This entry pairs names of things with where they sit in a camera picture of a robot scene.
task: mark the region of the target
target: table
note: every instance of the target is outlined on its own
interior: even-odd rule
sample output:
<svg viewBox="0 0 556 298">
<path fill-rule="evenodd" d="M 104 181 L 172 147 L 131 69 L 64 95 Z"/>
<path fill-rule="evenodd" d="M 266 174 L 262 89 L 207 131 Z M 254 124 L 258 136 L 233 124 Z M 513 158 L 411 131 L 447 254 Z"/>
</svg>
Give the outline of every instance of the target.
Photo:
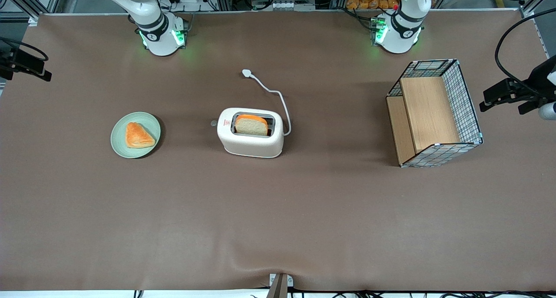
<svg viewBox="0 0 556 298">
<path fill-rule="evenodd" d="M 411 60 L 458 58 L 478 107 L 504 75 L 494 47 L 518 11 L 434 11 L 407 54 L 371 47 L 344 13 L 198 15 L 187 49 L 157 58 L 126 17 L 43 16 L 24 41 L 52 82 L 17 75 L 0 99 L 3 290 L 255 288 L 554 290 L 554 122 L 516 105 L 479 113 L 485 143 L 431 169 L 397 167 L 384 100 Z M 501 60 L 546 59 L 533 23 Z M 271 160 L 224 151 L 233 106 L 292 134 Z M 151 156 L 118 157 L 123 115 L 150 112 Z"/>
</svg>

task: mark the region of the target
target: wooden panel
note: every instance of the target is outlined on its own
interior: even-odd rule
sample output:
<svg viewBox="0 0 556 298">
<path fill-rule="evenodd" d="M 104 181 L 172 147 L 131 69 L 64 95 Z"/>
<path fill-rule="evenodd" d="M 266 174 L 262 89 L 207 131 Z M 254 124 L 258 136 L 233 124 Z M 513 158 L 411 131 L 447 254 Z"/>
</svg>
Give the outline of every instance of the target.
<svg viewBox="0 0 556 298">
<path fill-rule="evenodd" d="M 442 78 L 402 78 L 400 82 L 415 152 L 435 143 L 459 143 Z"/>
<path fill-rule="evenodd" d="M 402 96 L 389 96 L 386 98 L 386 102 L 394 134 L 394 143 L 396 144 L 397 161 L 401 165 L 415 155 L 404 98 Z"/>
</svg>

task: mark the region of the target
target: plate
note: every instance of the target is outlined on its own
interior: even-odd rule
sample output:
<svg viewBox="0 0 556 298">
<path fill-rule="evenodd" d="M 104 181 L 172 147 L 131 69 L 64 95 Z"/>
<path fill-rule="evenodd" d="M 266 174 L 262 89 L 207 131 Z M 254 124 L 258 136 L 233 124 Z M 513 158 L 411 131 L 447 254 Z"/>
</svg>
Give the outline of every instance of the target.
<svg viewBox="0 0 556 298">
<path fill-rule="evenodd" d="M 129 148 L 126 145 L 126 127 L 129 122 L 137 122 L 145 128 L 149 134 L 155 139 L 155 145 L 147 148 Z M 123 158 L 139 158 L 151 152 L 159 143 L 160 139 L 160 123 L 150 113 L 133 112 L 121 118 L 110 135 L 110 144 L 113 150 Z"/>
</svg>

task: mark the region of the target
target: plug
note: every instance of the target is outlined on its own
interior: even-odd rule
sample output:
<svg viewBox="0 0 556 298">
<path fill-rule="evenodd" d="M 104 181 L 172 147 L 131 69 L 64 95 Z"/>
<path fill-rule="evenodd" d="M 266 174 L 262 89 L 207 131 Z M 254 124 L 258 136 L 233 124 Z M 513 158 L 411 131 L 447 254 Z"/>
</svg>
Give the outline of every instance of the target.
<svg viewBox="0 0 556 298">
<path fill-rule="evenodd" d="M 243 69 L 242 73 L 246 78 L 250 78 L 252 76 L 251 71 L 248 69 Z"/>
</svg>

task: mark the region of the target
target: bread loaf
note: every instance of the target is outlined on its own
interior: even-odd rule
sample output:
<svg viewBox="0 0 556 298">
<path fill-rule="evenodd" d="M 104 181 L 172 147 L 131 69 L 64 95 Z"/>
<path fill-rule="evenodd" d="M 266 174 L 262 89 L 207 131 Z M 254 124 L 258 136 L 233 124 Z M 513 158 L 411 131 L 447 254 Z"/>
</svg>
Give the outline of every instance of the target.
<svg viewBox="0 0 556 298">
<path fill-rule="evenodd" d="M 252 114 L 240 114 L 236 118 L 236 133 L 266 136 L 268 134 L 268 123 L 260 116 Z"/>
</svg>

